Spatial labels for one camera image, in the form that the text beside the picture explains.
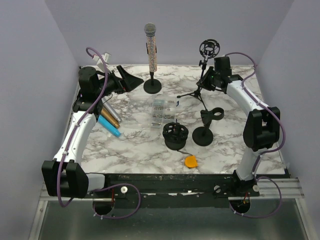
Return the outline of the silver microphone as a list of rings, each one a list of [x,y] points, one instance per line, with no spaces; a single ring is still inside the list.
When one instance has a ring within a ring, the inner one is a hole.
[[[122,123],[122,118],[120,115],[116,112],[116,110],[112,107],[112,105],[109,103],[109,98],[107,99],[106,97],[102,98],[102,103],[106,110],[112,115],[112,117],[120,124]]]

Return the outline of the black tripod shock mount stand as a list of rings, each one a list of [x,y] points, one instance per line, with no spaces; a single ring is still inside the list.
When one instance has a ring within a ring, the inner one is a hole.
[[[199,61],[199,66],[201,67],[201,75],[200,79],[196,83],[197,89],[191,93],[186,93],[183,95],[178,95],[176,98],[180,99],[182,97],[191,96],[197,100],[199,100],[203,106],[204,109],[207,110],[207,107],[205,105],[205,102],[203,101],[203,98],[201,96],[201,90],[205,88],[206,80],[205,80],[205,70],[207,68],[207,63],[209,59],[213,59],[216,57],[220,52],[220,44],[215,39],[207,39],[204,40],[200,46],[199,46],[199,53],[203,57],[203,60]]]

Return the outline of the gold microphone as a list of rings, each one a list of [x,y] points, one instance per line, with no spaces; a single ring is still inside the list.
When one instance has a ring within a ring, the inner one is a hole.
[[[120,124],[117,122],[117,120],[110,114],[108,110],[106,110],[104,107],[101,110],[100,113],[101,116],[103,116],[110,124],[112,124],[116,129],[120,128]]]

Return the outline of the blue microphone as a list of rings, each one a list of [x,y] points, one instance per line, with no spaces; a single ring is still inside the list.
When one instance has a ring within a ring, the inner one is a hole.
[[[112,135],[120,137],[121,133],[115,128],[108,120],[106,120],[102,115],[98,118],[98,123],[102,125],[106,130],[108,130]]]

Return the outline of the shock mount round base stand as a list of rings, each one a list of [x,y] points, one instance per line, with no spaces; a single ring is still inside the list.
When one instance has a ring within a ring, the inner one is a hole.
[[[178,122],[170,122],[164,125],[162,136],[165,145],[173,151],[181,150],[188,139],[189,130]]]

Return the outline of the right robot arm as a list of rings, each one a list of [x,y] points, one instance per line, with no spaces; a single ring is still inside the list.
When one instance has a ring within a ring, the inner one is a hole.
[[[248,190],[246,181],[255,178],[261,155],[273,152],[272,147],[279,141],[280,110],[260,101],[247,88],[241,76],[232,74],[228,56],[214,58],[214,66],[208,69],[197,84],[208,91],[221,90],[238,104],[247,117],[242,134],[246,148],[235,170],[238,179],[230,183],[230,191],[241,196]]]

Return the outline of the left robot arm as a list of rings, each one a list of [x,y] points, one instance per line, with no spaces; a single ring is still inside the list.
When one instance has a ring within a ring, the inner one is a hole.
[[[103,73],[92,66],[78,72],[80,86],[72,107],[72,119],[66,137],[52,160],[43,162],[41,171],[47,193],[51,197],[84,198],[94,191],[104,198],[110,194],[111,185],[102,173],[86,173],[81,167],[82,155],[88,137],[96,125],[103,102],[99,96],[131,92],[143,84],[143,79],[117,67],[120,76],[111,71]]]

